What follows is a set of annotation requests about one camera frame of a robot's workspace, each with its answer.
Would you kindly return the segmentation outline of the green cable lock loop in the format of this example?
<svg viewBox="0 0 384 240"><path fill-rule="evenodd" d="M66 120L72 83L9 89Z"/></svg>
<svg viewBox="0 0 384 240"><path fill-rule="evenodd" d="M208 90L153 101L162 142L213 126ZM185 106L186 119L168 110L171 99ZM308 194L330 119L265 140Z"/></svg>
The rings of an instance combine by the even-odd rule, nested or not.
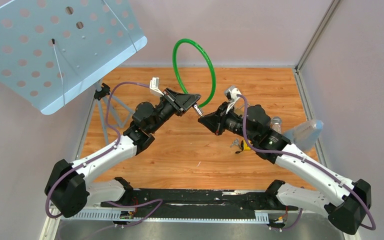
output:
<svg viewBox="0 0 384 240"><path fill-rule="evenodd" d="M174 75L177 79L177 82L181 88L181 90L185 93L185 94L188 94L188 91L181 79L181 76L180 76L180 72L179 72L179 67L178 67L178 61L177 61L177 53L178 53L178 50L180 48L180 46L182 44L188 44L188 45L191 45L193 46L201 55L202 57L204 58L206 64L207 64L207 67L209 69L209 72L210 72L210 77L211 77L211 89L210 89L210 94L209 96L207 97L207 99L203 102L203 103L196 103L194 106L193 106L193 109L195 110L195 112L200 116L202 117L204 115L203 113L203 110L202 110L202 107L205 107L207 104L209 104L211 102L211 100L213 99L215 93L216 93L216 88L217 88L217 77L216 77L216 71L215 71L215 68L214 68L214 65L209 57L209 55L206 53L206 51L194 40L192 39L189 39L189 38L182 38L180 40L178 40L174 46L173 46L173 50L172 50L172 57L171 57L171 61L172 61L172 68L174 70Z"/></svg>

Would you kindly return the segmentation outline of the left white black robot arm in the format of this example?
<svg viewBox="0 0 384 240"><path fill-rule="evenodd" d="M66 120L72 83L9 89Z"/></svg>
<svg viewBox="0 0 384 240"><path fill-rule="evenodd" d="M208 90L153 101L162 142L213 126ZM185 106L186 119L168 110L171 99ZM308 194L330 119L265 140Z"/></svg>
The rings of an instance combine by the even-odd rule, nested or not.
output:
<svg viewBox="0 0 384 240"><path fill-rule="evenodd" d="M180 93L166 88L160 93L159 104L141 102L137 105L129 127L117 139L82 159L58 161L45 187L45 210L50 218L54 205L65 218L79 213L84 207L115 201L129 206L133 193L121 180L95 182L95 179L118 163L146 150L154 141L153 134L173 115L182 116L201 98L200 94Z"/></svg>

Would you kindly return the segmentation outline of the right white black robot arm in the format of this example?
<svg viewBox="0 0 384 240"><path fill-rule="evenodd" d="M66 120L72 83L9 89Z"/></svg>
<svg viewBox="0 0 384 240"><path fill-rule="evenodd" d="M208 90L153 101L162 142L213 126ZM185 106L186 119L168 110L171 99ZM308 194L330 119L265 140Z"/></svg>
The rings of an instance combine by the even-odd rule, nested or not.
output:
<svg viewBox="0 0 384 240"><path fill-rule="evenodd" d="M198 122L217 136L230 131L243 137L260 158L290 170L316 189L302 189L283 180L274 180L265 195L270 208L295 206L317 213L348 235L356 234L359 227L376 229L370 212L372 197L368 182L341 176L306 155L271 128L271 118L259 104L248 107L242 114L228 107L229 103L223 102L215 112L200 117Z"/></svg>

